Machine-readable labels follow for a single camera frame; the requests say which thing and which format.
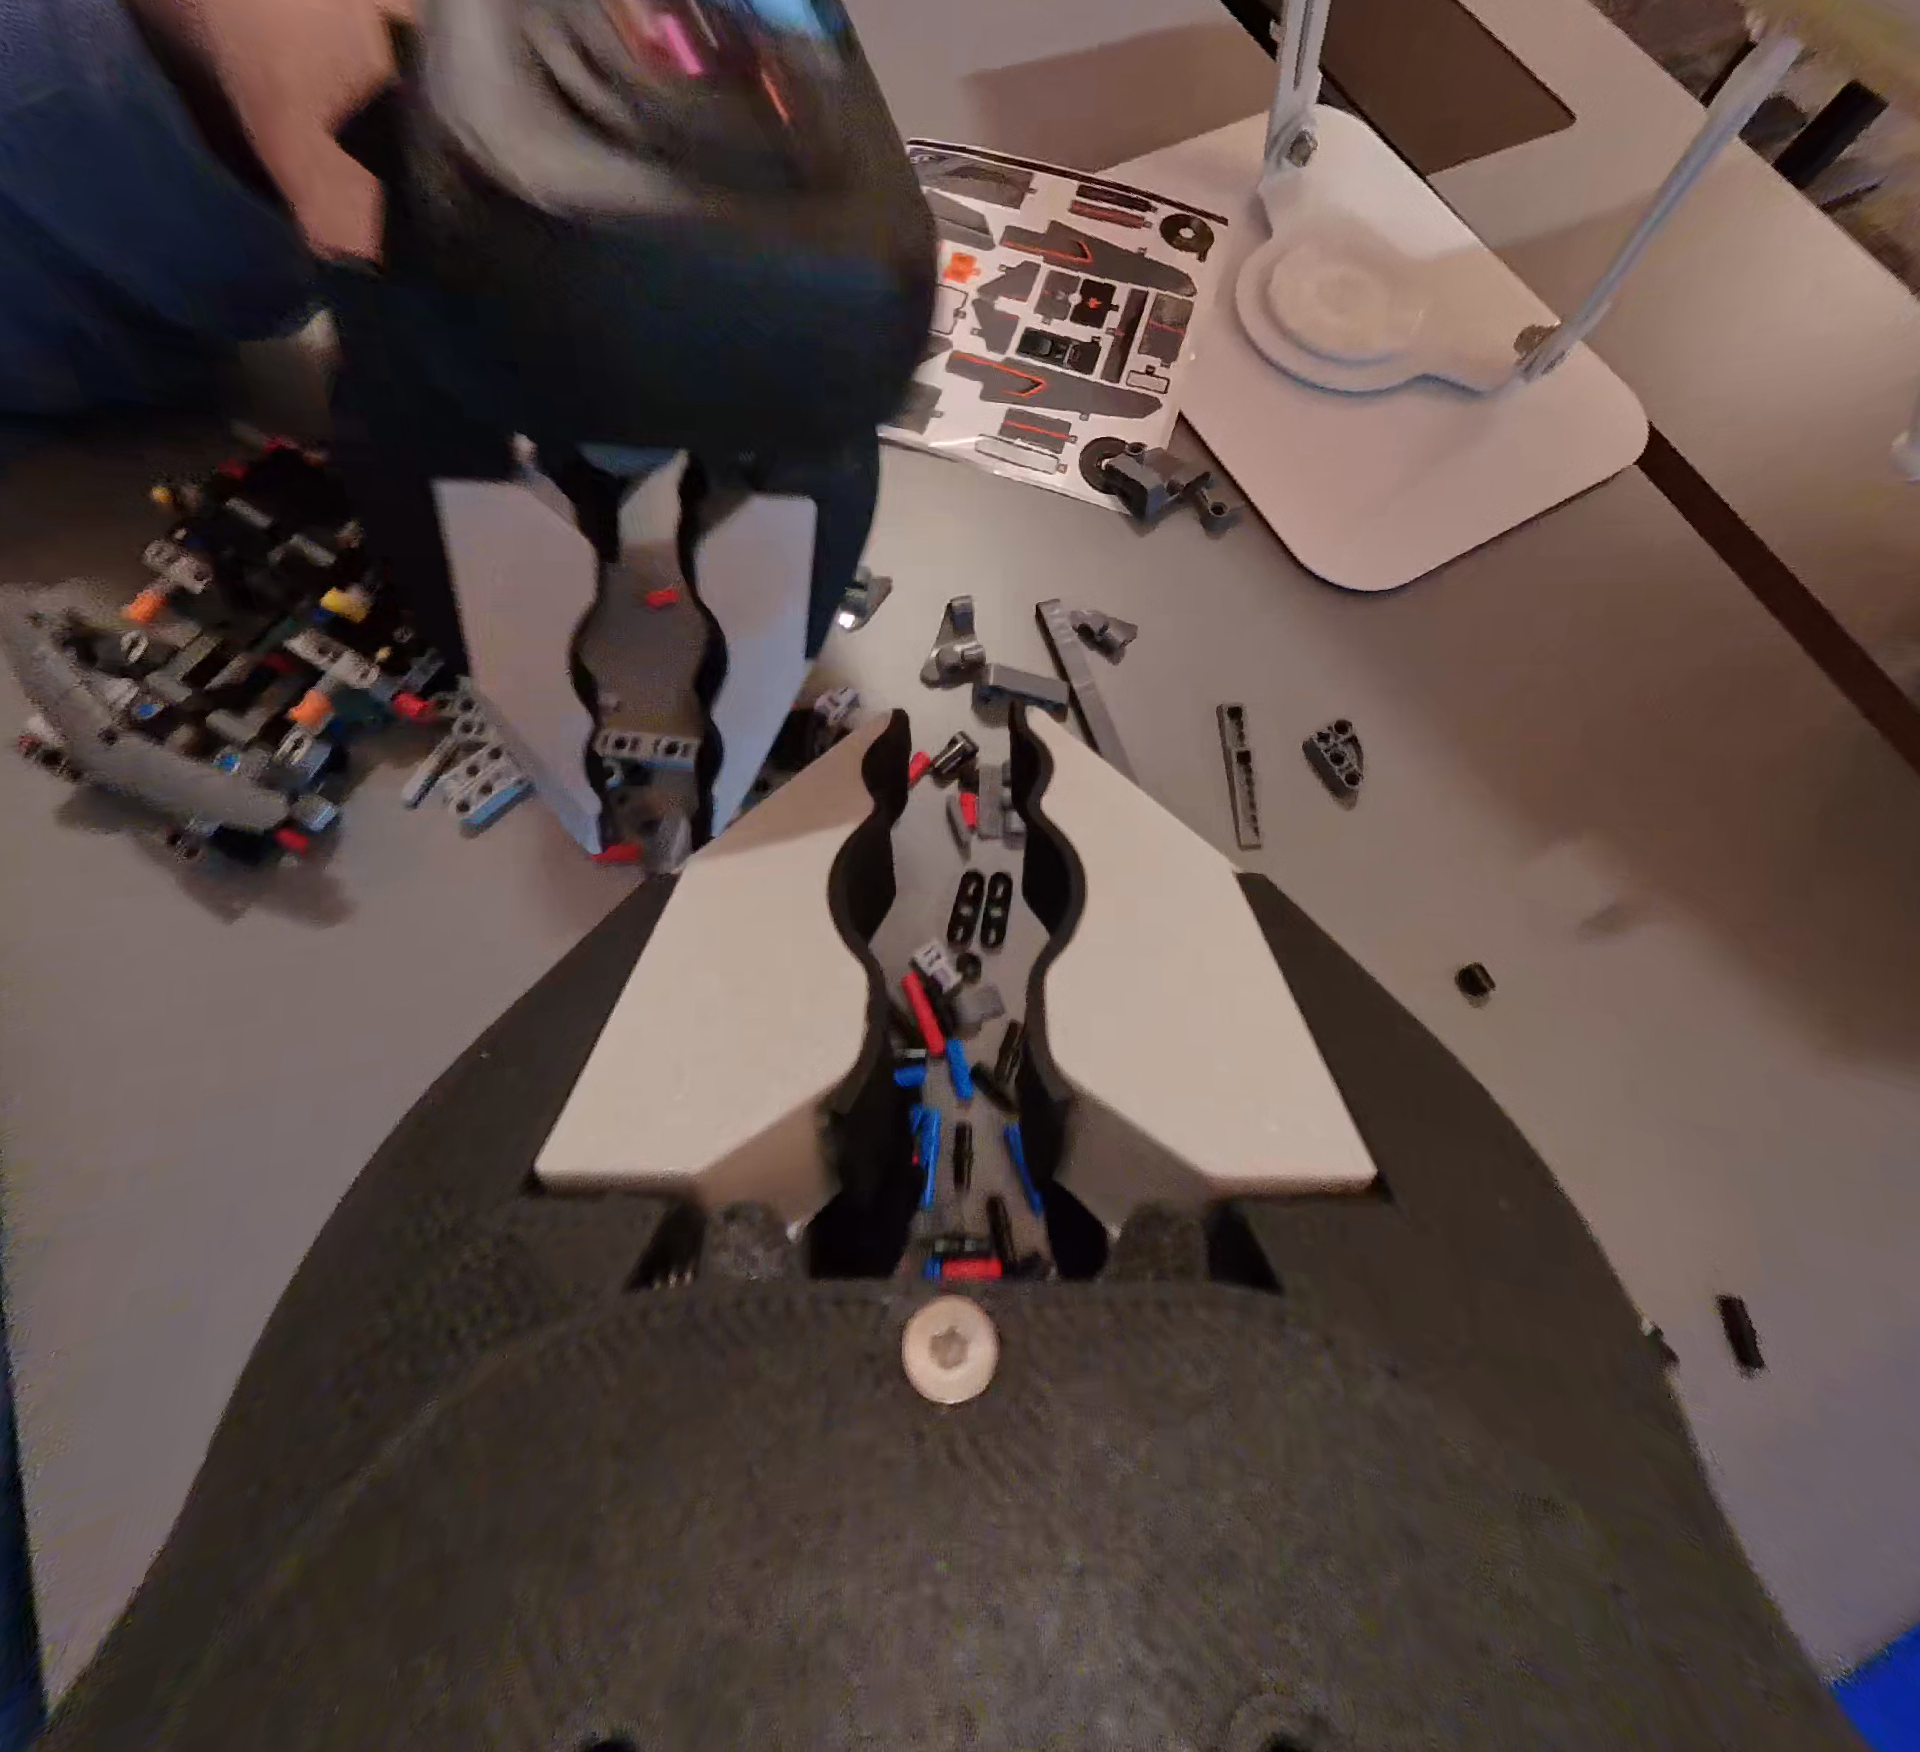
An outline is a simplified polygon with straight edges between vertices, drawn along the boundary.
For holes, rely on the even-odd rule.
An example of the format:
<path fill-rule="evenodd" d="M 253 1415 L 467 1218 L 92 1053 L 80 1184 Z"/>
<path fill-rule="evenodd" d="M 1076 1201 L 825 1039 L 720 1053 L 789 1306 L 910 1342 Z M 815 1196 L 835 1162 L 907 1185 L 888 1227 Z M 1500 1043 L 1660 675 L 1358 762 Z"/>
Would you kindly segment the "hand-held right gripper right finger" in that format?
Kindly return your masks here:
<path fill-rule="evenodd" d="M 1147 1212 L 1366 1200 L 1380 1162 L 1272 950 L 1256 884 L 1087 741 L 1010 723 L 1021 898 L 1021 1160 L 1046 1249 L 1094 1280 Z"/>

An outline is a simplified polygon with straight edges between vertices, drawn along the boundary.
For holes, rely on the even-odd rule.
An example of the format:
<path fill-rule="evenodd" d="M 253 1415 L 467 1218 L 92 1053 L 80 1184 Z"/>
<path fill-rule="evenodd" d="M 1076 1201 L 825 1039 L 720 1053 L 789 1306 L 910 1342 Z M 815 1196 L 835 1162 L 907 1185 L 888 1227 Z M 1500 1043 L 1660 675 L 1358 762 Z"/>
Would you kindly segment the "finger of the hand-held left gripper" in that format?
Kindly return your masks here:
<path fill-rule="evenodd" d="M 812 670 L 820 508 L 695 460 L 680 483 L 680 562 L 705 627 L 695 668 L 705 841 L 738 817 Z"/>
<path fill-rule="evenodd" d="M 615 552 L 615 475 L 521 440 L 505 477 L 431 483 L 468 681 L 570 838 L 612 843 L 606 696 L 588 657 Z"/>

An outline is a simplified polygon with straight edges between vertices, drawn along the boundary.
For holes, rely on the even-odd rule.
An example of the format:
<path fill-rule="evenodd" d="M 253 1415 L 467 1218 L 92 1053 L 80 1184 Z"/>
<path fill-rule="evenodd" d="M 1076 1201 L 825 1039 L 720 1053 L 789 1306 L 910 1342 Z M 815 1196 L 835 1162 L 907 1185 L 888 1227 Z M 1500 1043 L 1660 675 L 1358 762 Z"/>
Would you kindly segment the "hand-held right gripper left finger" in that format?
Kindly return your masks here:
<path fill-rule="evenodd" d="M 535 1160 L 543 1194 L 752 1206 L 822 1276 L 900 1269 L 920 1198 L 894 994 L 907 714 L 875 716 L 672 880 Z"/>

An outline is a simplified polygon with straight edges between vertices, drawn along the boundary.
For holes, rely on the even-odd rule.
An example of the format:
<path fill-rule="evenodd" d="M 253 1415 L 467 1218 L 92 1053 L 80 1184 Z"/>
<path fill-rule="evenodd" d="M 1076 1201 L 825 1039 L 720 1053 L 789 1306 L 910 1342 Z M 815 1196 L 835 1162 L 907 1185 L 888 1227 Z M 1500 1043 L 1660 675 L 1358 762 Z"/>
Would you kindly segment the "person's left forearm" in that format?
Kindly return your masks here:
<path fill-rule="evenodd" d="M 294 333 L 317 265 L 163 0 L 3 0 L 3 413 L 178 402 Z"/>

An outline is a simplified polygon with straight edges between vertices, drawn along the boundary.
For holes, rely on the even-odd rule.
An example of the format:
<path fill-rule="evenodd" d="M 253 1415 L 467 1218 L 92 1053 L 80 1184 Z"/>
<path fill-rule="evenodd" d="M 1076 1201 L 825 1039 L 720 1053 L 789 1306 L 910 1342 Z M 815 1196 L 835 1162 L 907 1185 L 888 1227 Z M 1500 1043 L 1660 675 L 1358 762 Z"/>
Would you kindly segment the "partly built lego model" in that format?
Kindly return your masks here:
<path fill-rule="evenodd" d="M 127 602 L 4 588 L 16 747 L 185 860 L 301 860 L 340 825 L 354 741 L 440 726 L 455 668 L 321 448 L 269 437 L 151 499 Z"/>

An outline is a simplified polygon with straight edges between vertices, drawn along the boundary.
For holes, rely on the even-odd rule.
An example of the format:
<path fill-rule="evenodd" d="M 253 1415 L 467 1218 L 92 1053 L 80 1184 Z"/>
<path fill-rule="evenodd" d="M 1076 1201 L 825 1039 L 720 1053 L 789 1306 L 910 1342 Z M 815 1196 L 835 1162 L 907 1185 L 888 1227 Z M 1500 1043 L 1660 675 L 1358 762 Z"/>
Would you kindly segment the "lego sticker sheet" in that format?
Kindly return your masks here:
<path fill-rule="evenodd" d="M 940 238 L 885 444 L 1142 518 L 1233 220 L 1041 159 L 916 137 Z"/>

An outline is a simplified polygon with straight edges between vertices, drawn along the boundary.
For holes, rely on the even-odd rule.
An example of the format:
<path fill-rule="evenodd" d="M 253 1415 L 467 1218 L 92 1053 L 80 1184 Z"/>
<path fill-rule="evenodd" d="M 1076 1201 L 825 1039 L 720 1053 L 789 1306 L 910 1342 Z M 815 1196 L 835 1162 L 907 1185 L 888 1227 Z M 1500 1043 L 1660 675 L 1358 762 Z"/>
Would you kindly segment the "dark grey lego joint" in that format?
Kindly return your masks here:
<path fill-rule="evenodd" d="M 1116 499 L 1143 529 L 1155 529 L 1168 516 L 1187 509 L 1209 534 L 1220 535 L 1235 529 L 1245 516 L 1243 496 L 1222 473 L 1168 448 L 1123 444 L 1083 477 Z"/>

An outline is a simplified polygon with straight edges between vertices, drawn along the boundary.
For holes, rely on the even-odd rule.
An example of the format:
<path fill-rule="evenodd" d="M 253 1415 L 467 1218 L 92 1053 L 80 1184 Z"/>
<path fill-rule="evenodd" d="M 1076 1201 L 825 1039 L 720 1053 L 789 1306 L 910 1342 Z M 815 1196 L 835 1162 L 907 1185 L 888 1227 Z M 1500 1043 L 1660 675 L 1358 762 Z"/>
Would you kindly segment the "white book stand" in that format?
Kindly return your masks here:
<path fill-rule="evenodd" d="M 1479 63 L 1405 0 L 1220 0 L 1272 50 L 1253 128 L 1168 152 L 1230 214 L 1218 310 L 1183 411 L 1313 575 L 1410 585 L 1644 449 L 1644 404 L 1591 335 L 1717 157 L 1792 72 L 1761 33 L 1582 299 L 1555 316 L 1433 188 L 1532 139 Z"/>

